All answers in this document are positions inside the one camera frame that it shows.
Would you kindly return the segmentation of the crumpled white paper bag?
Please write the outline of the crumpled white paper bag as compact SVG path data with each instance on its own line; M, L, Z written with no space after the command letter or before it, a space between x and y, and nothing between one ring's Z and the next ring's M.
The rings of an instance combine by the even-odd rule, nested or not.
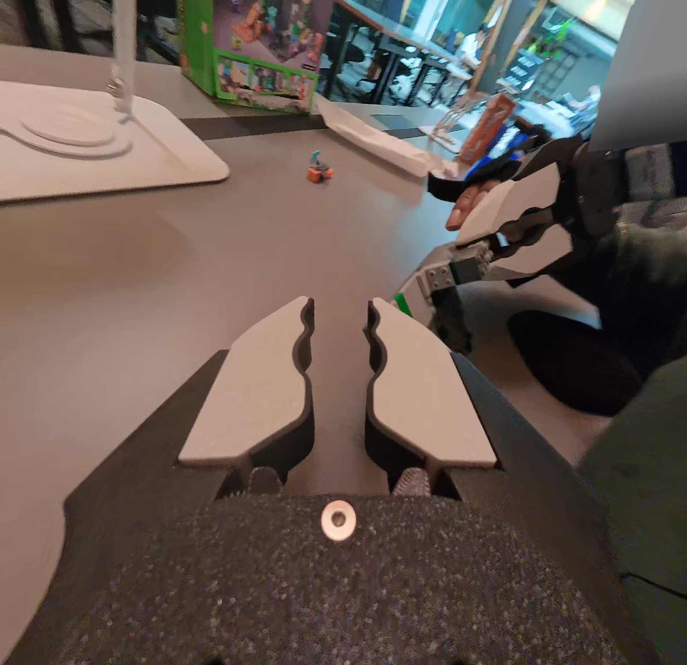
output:
M373 128L337 103L319 96L315 106L328 129L404 174L417 179L423 179L430 173L442 179L457 180L460 177L461 170L457 162L443 159L433 152L409 144L405 139Z

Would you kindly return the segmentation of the small orange brick figure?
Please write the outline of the small orange brick figure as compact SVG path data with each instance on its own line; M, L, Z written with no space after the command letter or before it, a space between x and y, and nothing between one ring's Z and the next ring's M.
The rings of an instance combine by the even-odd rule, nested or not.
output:
M332 168L321 160L321 151L314 151L308 165L307 180L314 184L320 184L330 181L332 176Z

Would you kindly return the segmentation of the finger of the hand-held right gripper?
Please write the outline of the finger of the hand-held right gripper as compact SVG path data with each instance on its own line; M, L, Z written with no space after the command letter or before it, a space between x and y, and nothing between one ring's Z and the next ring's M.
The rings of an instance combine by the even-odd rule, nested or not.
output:
M457 246L495 234L501 226L518 220L528 209L554 204L560 172L553 162L519 180L506 180L490 190L466 217L455 239Z
M552 225L533 244L516 246L514 250L494 258L490 263L490 281L535 277L572 251L570 233L559 224Z

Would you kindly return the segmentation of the grey green brick model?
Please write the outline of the grey green brick model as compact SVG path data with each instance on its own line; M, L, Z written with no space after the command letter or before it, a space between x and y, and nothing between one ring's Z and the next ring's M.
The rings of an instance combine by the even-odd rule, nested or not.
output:
M433 332L452 352L469 355L472 337L458 287L482 280L492 258L486 241L436 247L389 302Z

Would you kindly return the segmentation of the person's right forearm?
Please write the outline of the person's right forearm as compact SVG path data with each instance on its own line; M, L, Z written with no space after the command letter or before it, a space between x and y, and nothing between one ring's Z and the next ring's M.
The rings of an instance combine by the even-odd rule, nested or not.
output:
M581 296L643 378L686 355L686 197L623 205L585 264Z

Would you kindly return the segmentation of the person's right hand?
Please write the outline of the person's right hand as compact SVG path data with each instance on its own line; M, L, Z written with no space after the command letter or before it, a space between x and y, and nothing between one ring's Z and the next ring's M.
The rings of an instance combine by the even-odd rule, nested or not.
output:
M466 188L457 199L445 224L447 231L459 231L470 213L501 182L500 180L488 180Z

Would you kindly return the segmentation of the grey desk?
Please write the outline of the grey desk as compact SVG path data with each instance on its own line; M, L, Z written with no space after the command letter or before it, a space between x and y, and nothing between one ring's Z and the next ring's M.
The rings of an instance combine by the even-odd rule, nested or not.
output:
M325 131L210 146L218 185L1 209L1 663L505 663L520 626L544 664L540 637L604 647L508 526L349 496L367 300L437 240L420 188ZM226 348L299 295L325 495L226 495L182 442Z

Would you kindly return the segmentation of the orange cardboard box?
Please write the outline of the orange cardboard box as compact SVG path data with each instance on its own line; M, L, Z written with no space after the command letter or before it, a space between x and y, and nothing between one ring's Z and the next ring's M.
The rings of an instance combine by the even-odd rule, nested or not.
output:
M463 140L457 155L458 162L475 165L482 160L501 137L504 124L516 105L509 94L499 93L492 96L475 126Z

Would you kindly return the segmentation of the person's green sweatshirt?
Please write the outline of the person's green sweatshirt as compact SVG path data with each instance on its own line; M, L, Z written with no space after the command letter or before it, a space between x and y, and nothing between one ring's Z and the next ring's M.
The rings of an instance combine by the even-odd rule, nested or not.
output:
M686 358L659 368L579 473L605 511L637 630L661 664L686 663Z

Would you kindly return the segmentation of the green brick toy box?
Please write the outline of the green brick toy box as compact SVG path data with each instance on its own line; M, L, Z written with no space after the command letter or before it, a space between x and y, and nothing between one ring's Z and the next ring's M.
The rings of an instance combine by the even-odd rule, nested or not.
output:
M176 0L179 66L222 103L307 115L335 0Z

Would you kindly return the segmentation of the dark cloth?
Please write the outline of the dark cloth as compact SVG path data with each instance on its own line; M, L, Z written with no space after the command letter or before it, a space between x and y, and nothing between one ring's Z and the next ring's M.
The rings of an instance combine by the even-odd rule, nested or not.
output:
M602 330L524 310L510 317L508 331L533 377L571 409L611 418L640 393L642 377Z

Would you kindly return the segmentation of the white desk stand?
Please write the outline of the white desk stand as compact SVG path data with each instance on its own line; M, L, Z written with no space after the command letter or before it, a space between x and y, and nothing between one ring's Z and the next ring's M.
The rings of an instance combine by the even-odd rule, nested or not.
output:
M1 82L1 203L219 183L228 165L135 96L136 0L113 0L107 92Z

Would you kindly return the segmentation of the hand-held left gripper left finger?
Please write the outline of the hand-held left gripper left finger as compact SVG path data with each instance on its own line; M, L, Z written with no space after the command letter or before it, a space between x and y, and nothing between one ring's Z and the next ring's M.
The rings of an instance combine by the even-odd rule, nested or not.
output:
M178 461L186 466L294 469L314 446L315 305L301 296L230 347Z

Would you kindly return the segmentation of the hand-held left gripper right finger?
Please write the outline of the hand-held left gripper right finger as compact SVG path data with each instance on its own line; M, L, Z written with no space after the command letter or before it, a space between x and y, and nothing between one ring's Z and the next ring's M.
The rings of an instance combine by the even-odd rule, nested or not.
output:
M493 469L497 455L449 348L379 297L369 301L367 312L370 459L383 470Z

